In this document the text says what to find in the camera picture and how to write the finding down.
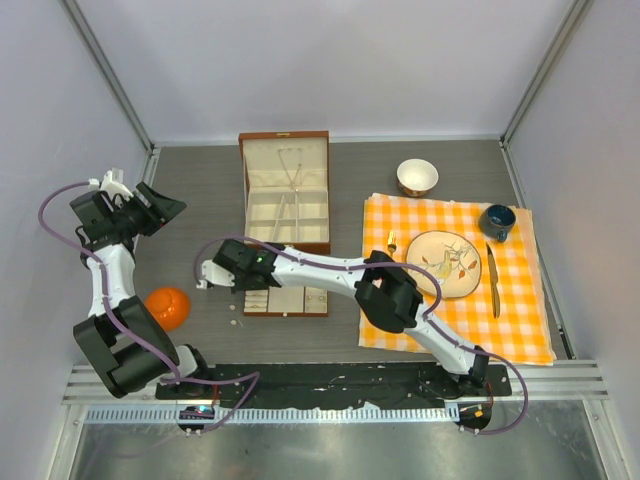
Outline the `brown jewelry tray insert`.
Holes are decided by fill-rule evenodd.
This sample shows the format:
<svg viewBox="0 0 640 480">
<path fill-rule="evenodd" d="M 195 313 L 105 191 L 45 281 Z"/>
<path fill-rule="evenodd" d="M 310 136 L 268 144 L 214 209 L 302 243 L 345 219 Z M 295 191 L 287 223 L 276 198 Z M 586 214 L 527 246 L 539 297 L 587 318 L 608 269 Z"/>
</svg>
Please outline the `brown jewelry tray insert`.
<svg viewBox="0 0 640 480">
<path fill-rule="evenodd" d="M 314 287 L 269 287 L 244 294 L 243 314 L 266 317 L 327 317 L 328 292 Z"/>
</svg>

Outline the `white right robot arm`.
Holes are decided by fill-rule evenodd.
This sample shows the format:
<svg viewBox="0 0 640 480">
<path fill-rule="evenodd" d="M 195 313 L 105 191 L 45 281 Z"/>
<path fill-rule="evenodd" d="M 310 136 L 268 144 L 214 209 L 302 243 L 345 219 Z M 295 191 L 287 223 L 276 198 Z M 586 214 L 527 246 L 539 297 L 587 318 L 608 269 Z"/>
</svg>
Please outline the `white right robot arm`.
<svg viewBox="0 0 640 480">
<path fill-rule="evenodd" d="M 435 313 L 442 288 L 425 268 L 373 250 L 367 258 L 336 258 L 248 237 L 224 239 L 197 268 L 199 282 L 233 292 L 310 287 L 354 300 L 380 331 L 406 334 L 440 363 L 460 394 L 487 385 L 488 353 L 448 327 Z"/>
</svg>

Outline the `brown jewelry box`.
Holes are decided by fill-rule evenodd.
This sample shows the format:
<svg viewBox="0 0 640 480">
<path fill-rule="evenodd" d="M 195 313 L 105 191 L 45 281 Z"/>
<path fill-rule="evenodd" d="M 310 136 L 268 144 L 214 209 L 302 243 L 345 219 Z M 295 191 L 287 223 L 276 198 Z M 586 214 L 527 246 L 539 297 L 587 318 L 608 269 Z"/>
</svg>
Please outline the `brown jewelry box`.
<svg viewBox="0 0 640 480">
<path fill-rule="evenodd" d="M 244 234 L 316 254 L 331 252 L 329 132 L 241 133 Z"/>
</svg>

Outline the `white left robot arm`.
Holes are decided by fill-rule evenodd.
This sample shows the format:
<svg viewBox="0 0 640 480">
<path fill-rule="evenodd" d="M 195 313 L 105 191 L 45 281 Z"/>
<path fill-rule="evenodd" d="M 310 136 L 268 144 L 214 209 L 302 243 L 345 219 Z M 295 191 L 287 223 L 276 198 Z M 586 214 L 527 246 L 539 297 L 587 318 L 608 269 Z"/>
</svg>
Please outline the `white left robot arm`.
<svg viewBox="0 0 640 480">
<path fill-rule="evenodd" d="M 134 243 L 151 236 L 186 209 L 141 182 L 132 193 L 95 189 L 70 202 L 80 226 L 81 260 L 92 276 L 94 298 L 88 318 L 73 336 L 107 390 L 116 398 L 161 377 L 190 398 L 205 397 L 213 385 L 197 349 L 176 347 L 134 287 Z"/>
</svg>

